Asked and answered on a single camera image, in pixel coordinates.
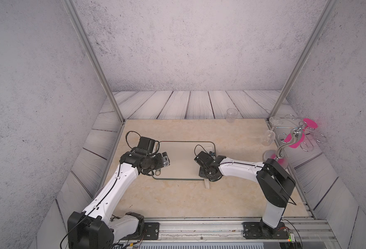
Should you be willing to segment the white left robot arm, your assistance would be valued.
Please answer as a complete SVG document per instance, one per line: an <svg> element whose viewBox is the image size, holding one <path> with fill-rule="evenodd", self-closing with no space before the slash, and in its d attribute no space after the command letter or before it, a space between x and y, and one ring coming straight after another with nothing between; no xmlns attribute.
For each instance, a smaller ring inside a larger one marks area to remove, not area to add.
<svg viewBox="0 0 366 249"><path fill-rule="evenodd" d="M141 240L145 233L142 215L127 212L121 218L113 219L112 214L140 174L152 174L169 164L166 152L154 155L142 153L138 149L126 152L120 158L115 174L95 199L82 212L73 212L69 217L69 248L110 249L124 238Z"/></svg>

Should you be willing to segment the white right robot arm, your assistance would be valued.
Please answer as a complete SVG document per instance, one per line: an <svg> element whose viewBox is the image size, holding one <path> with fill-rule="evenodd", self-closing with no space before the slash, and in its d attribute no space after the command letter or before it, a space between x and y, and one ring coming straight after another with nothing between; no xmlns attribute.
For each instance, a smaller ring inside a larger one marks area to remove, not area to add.
<svg viewBox="0 0 366 249"><path fill-rule="evenodd" d="M268 228L278 227L289 202L296 204L291 199L296 181L275 159L246 162L226 156L214 158L202 151L194 161L200 166L199 176L211 182L224 176L234 176L258 183L267 200L261 224Z"/></svg>

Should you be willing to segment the right aluminium frame post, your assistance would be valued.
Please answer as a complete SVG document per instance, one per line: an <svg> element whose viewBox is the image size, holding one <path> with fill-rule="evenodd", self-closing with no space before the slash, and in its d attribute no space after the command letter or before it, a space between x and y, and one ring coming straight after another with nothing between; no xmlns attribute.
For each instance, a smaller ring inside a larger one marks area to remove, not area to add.
<svg viewBox="0 0 366 249"><path fill-rule="evenodd" d="M326 2L326 5L315 25L313 28L295 66L293 67L288 79L286 80L279 97L277 98L277 101L275 105L273 106L272 111L270 112L267 120L269 120L271 117L276 116L280 107L282 106L282 103L284 99L287 97L288 93L292 89L292 86L294 85L297 77L299 76L303 66L305 65L308 57L311 54L311 51L313 47L316 45L317 40L319 39L320 35L322 34L325 26L327 25L330 17L333 14L334 9L336 8L336 5L338 3L338 0L328 0Z"/></svg>

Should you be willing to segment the white green-rimmed cutting board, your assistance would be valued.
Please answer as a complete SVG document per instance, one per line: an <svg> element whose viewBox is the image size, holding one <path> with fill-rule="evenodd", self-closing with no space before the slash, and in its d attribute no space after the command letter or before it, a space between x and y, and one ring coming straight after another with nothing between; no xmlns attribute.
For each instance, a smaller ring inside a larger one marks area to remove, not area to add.
<svg viewBox="0 0 366 249"><path fill-rule="evenodd" d="M215 153L211 141L162 141L160 151L166 152L170 160L167 167L155 170L153 178L164 181L202 181L200 166L194 161L201 151Z"/></svg>

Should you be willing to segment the metal base rail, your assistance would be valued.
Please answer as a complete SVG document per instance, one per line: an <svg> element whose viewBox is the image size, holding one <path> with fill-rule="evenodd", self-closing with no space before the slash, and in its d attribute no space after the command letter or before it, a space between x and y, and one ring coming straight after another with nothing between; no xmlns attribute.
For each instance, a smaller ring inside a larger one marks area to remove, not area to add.
<svg viewBox="0 0 366 249"><path fill-rule="evenodd" d="M156 242L331 242L337 238L325 220L311 217L284 218L283 236L272 239L246 239L251 229L244 224L258 222L256 217L239 218L146 218L146 223L159 223Z"/></svg>

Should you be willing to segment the metal glass rack stand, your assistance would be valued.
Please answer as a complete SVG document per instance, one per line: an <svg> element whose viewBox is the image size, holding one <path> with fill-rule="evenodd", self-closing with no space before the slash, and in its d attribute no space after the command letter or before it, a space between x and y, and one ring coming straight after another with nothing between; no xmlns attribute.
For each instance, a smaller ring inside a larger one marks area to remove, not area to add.
<svg viewBox="0 0 366 249"><path fill-rule="evenodd" d="M300 119L292 114L287 114L283 118L270 117L269 124L273 129L289 129L281 135L276 135L276 139L282 143L275 151L273 159L282 161L285 158L284 150L286 148L298 148L306 152L314 149L311 140L318 143L326 143L327 137L318 131L318 124L309 118Z"/></svg>

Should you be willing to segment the clear plastic measuring cup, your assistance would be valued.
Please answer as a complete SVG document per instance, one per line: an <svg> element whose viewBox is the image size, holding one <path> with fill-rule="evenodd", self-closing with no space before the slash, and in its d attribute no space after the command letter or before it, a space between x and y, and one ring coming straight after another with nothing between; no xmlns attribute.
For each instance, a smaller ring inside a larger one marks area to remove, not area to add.
<svg viewBox="0 0 366 249"><path fill-rule="evenodd" d="M226 111L226 121L229 123L233 123L236 118L238 117L238 110L237 109L228 109Z"/></svg>

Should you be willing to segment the pink flower decoration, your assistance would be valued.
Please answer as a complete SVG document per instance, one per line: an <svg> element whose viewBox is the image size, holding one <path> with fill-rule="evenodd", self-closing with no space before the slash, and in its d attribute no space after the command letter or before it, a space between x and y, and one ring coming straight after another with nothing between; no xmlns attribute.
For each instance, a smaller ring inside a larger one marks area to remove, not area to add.
<svg viewBox="0 0 366 249"><path fill-rule="evenodd" d="M306 142L305 138L307 134L314 132L318 128L318 125L312 119L304 118L303 120L299 121L298 124L295 124L293 128L290 128L290 132L285 134L281 133L277 136L277 139L282 143L281 146L277 148L273 155L273 159L279 162L282 166L285 163L285 149L286 148L293 148L296 149L301 147L306 152L310 152L310 148L314 149L312 145L309 147Z"/></svg>

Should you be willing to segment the left aluminium frame post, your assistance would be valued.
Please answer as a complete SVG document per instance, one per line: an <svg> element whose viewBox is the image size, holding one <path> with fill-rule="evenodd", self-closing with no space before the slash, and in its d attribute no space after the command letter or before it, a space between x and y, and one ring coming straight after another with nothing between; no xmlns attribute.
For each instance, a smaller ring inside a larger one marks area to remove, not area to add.
<svg viewBox="0 0 366 249"><path fill-rule="evenodd" d="M122 123L125 124L125 118L123 117L118 104L114 98L114 95L110 89L110 86L108 84L107 78L102 70L102 67L98 61L98 58L95 54L95 51L89 41L89 38L85 32L85 29L83 27L83 24L79 18L79 15L76 11L76 8L74 6L73 1L71 0L63 0L63 4L65 5L66 11L69 15L69 18L74 26L74 29L77 32L78 38L80 39L86 54L96 72L96 75L107 95L108 100L110 101L111 107L113 109L113 111L116 113L118 120Z"/></svg>

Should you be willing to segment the aluminium frame post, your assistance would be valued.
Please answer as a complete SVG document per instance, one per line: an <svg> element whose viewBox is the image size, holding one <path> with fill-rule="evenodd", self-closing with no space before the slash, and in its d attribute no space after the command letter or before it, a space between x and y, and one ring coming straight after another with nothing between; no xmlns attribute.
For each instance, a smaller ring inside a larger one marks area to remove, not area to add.
<svg viewBox="0 0 366 249"><path fill-rule="evenodd" d="M326 2L326 5L315 25L313 28L295 66L293 67L288 79L286 80L279 97L277 98L277 101L275 105L273 106L272 111L270 112L267 120L269 120L271 117L276 116L280 107L282 106L282 103L284 99L287 97L288 93L292 89L292 86L294 85L297 77L299 76L303 66L305 65L308 57L311 54L311 51L313 47L316 45L317 40L319 39L320 35L322 34L325 26L327 25L330 17L333 14L334 9L336 8L336 5L338 3L338 0L328 0Z"/></svg>
<svg viewBox="0 0 366 249"><path fill-rule="evenodd" d="M63 4L65 5L66 11L69 15L69 18L74 26L74 29L77 32L78 38L80 39L86 54L96 72L96 75L107 95L108 100L110 101L111 107L113 109L113 111L116 113L118 120L122 123L125 124L125 118L123 117L118 104L114 98L114 95L110 89L110 86L108 84L107 78L102 70L102 67L98 61L98 58L95 54L95 51L89 41L89 38L85 32L85 29L83 27L83 24L79 18L79 15L76 11L76 8L74 6L73 1L71 0L63 0Z"/></svg>

